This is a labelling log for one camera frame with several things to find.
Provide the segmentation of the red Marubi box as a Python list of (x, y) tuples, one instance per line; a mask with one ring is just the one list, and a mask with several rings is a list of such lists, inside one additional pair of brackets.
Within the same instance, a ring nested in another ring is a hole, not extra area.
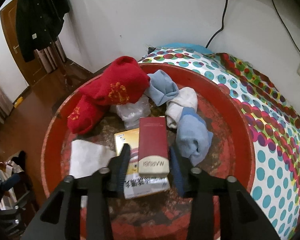
[(142, 177), (163, 178), (170, 172), (165, 117), (139, 121), (138, 173)]

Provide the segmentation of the colourful polka dot bedsheet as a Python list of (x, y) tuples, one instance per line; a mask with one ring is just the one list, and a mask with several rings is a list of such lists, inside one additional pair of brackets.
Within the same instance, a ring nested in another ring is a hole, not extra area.
[(168, 63), (210, 79), (244, 114), (252, 136), (256, 171), (251, 195), (281, 239), (300, 228), (300, 116), (270, 79), (227, 53), (159, 47), (143, 63)]

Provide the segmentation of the white tissue paper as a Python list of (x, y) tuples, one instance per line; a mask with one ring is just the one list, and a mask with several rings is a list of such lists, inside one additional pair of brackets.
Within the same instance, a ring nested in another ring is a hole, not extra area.
[(85, 140), (74, 140), (71, 143), (69, 174), (74, 178), (92, 175), (102, 167), (107, 167), (116, 153), (108, 146)]

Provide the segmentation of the blue white sock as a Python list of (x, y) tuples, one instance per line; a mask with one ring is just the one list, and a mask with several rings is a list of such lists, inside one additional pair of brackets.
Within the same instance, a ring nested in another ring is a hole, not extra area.
[(184, 87), (175, 98), (167, 102), (165, 112), (168, 128), (177, 130), (177, 150), (193, 166), (205, 159), (213, 139), (213, 133), (207, 129), (205, 120), (197, 114), (197, 108), (196, 91)]
[(163, 70), (157, 70), (153, 74), (148, 74), (150, 78), (149, 87), (144, 94), (148, 96), (156, 106), (172, 100), (179, 94), (176, 83)]

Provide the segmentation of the red sock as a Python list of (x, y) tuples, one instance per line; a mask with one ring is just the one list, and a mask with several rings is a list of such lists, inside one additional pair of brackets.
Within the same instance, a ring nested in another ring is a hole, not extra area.
[(114, 60), (101, 77), (80, 88), (97, 105), (124, 105), (136, 103), (149, 87), (150, 77), (130, 56)]
[(95, 100), (83, 95), (68, 116), (68, 128), (73, 134), (90, 132), (104, 117), (108, 106), (97, 105)]

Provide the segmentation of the clear plastic bag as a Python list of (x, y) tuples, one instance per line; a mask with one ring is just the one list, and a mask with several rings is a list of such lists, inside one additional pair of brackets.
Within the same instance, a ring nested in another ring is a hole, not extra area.
[(139, 119), (151, 114), (149, 98), (143, 95), (136, 103), (125, 105), (112, 105), (110, 112), (117, 114), (124, 122), (126, 130), (139, 127)]

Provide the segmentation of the round red tray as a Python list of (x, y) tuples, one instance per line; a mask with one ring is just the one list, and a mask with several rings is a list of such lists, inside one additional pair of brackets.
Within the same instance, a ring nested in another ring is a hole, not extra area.
[[(192, 69), (165, 63), (143, 63), (147, 74), (163, 70), (179, 88), (190, 87), (197, 93), (198, 114), (213, 133), (212, 144), (200, 163), (212, 176), (235, 176), (250, 191), (255, 176), (255, 150), (248, 123), (238, 100), (241, 87), (233, 77), (210, 70), (198, 74)], [(48, 127), (41, 155), (43, 188), (49, 195), (69, 173), (71, 143), (76, 138), (67, 127), (67, 120), (81, 98), (73, 92), (59, 107)], [(120, 150), (131, 147), (131, 166), (146, 152), (156, 154), (174, 143), (175, 132), (151, 128), (143, 122), (136, 132), (127, 132), (122, 121), (107, 114), (85, 138)], [(185, 239), (190, 220), (191, 200), (180, 198), (175, 188), (132, 199), (109, 201), (111, 224), (115, 239)]]

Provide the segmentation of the dark hanging jacket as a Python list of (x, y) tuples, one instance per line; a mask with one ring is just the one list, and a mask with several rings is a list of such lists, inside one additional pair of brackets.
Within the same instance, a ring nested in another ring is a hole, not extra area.
[(70, 11), (67, 0), (18, 0), (15, 28), (25, 62), (34, 60), (35, 50), (57, 41), (64, 15)]

